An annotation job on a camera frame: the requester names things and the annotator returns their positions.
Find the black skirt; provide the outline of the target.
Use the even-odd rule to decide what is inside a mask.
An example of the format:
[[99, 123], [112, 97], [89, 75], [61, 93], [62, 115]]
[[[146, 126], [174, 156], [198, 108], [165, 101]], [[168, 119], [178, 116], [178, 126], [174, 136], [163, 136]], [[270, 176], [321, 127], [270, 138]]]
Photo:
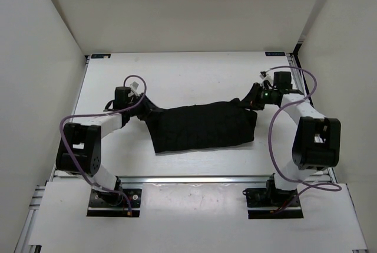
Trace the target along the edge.
[[214, 149], [252, 142], [257, 113], [234, 98], [154, 110], [145, 123], [156, 153]]

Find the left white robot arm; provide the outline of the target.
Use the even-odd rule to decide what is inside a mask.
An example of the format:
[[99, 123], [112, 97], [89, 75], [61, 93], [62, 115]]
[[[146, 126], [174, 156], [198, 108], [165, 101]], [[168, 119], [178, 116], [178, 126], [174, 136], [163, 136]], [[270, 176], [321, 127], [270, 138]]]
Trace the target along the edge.
[[123, 201], [123, 191], [116, 175], [101, 163], [101, 141], [110, 133], [123, 128], [132, 117], [145, 120], [163, 110], [144, 94], [127, 92], [115, 96], [105, 107], [105, 113], [85, 123], [61, 124], [61, 141], [55, 161], [58, 170], [87, 181], [111, 206]]

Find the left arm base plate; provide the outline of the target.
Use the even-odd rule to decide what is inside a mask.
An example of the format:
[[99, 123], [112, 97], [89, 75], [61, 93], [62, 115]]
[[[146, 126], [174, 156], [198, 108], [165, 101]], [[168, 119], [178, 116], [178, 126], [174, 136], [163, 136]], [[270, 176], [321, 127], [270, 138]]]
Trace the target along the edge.
[[131, 212], [128, 211], [128, 203], [123, 196], [117, 199], [111, 198], [92, 189], [88, 202], [87, 216], [138, 218], [140, 216], [142, 189], [123, 188], [123, 192], [130, 200]]

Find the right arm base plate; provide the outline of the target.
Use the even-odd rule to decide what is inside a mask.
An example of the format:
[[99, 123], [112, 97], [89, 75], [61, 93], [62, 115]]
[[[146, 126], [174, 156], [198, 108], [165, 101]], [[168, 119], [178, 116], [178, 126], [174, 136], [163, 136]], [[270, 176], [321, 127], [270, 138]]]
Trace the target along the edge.
[[303, 219], [297, 190], [268, 190], [267, 188], [246, 188], [248, 219]]

